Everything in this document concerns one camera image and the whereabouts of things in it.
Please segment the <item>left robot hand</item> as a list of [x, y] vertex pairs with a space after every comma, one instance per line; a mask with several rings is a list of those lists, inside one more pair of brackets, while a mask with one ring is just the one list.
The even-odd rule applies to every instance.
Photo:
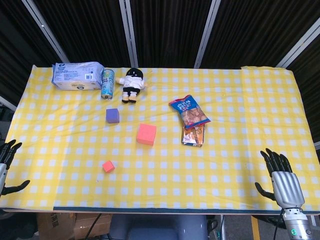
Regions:
[[8, 171], [13, 162], [14, 156], [17, 150], [22, 146], [22, 143], [16, 143], [13, 139], [7, 143], [0, 146], [0, 195], [5, 196], [8, 194], [16, 193], [22, 191], [28, 186], [30, 180], [25, 180], [22, 184], [18, 186], [6, 187], [6, 178]]

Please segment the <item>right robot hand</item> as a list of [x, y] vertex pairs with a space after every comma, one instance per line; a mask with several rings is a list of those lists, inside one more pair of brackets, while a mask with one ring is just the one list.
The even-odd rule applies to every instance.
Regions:
[[301, 208], [305, 198], [298, 177], [293, 173], [290, 162], [283, 154], [278, 154], [266, 148], [260, 151], [268, 170], [273, 192], [265, 191], [258, 182], [255, 182], [257, 191], [282, 209]]

